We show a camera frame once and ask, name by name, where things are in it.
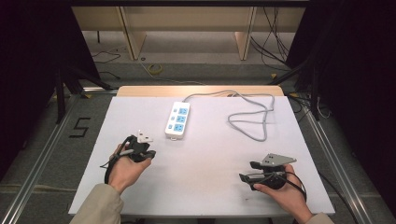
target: person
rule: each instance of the person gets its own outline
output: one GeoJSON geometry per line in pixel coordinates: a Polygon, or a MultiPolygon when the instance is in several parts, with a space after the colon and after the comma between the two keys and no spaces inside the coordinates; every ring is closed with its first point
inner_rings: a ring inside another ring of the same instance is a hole
{"type": "MultiPolygon", "coordinates": [[[[120,212],[123,207],[121,194],[132,186],[150,165],[151,159],[136,163],[128,157],[121,157],[110,173],[108,184],[98,184],[92,189],[70,223],[119,224],[120,212]]],[[[290,164],[285,165],[285,170],[294,174],[294,169],[290,164]]],[[[288,174],[287,179],[301,187],[300,181],[294,175],[288,174]]],[[[329,217],[323,213],[314,216],[306,205],[303,194],[290,184],[286,184],[281,189],[270,189],[262,184],[255,184],[253,187],[272,197],[300,224],[332,223],[329,217]]]]}

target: hand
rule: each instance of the hand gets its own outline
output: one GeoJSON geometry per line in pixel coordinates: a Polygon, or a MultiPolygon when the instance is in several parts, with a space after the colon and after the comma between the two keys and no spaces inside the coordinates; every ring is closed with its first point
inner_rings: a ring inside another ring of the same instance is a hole
{"type": "Polygon", "coordinates": [[[141,162],[134,162],[129,157],[120,157],[114,164],[108,178],[108,185],[113,187],[119,194],[122,194],[126,188],[132,186],[139,178],[139,176],[151,165],[151,158],[145,159],[141,162]]]}
{"type": "MultiPolygon", "coordinates": [[[[285,171],[294,174],[294,169],[289,164],[285,165],[285,171]]],[[[287,174],[287,179],[301,187],[301,183],[296,176],[287,174]]],[[[299,223],[306,223],[313,216],[306,205],[303,194],[288,183],[281,189],[270,189],[262,184],[255,184],[253,187],[271,196],[283,210],[290,213],[299,223]]]]}

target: white device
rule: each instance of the white device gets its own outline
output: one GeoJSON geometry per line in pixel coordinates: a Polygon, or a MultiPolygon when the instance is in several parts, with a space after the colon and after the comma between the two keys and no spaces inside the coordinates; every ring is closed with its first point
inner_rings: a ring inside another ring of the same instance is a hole
{"type": "Polygon", "coordinates": [[[174,102],[165,127],[166,137],[171,140],[182,139],[186,131],[187,119],[190,114],[190,104],[174,102]]]}

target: sleeve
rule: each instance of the sleeve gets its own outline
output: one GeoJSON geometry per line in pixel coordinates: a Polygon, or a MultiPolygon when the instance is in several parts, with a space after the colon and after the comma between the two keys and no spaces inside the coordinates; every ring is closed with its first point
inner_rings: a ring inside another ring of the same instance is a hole
{"type": "Polygon", "coordinates": [[[305,224],[333,224],[332,220],[324,213],[319,213],[311,217],[305,224]]]}
{"type": "Polygon", "coordinates": [[[107,184],[96,185],[70,223],[118,223],[123,201],[107,184]]]}

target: power strip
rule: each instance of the power strip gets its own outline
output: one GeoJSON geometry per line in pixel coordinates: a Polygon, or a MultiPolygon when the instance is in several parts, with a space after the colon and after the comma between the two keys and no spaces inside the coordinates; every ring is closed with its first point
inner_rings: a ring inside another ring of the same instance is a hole
{"type": "Polygon", "coordinates": [[[182,139],[186,130],[187,118],[190,114],[190,104],[174,102],[166,123],[165,134],[171,140],[182,139]]]}

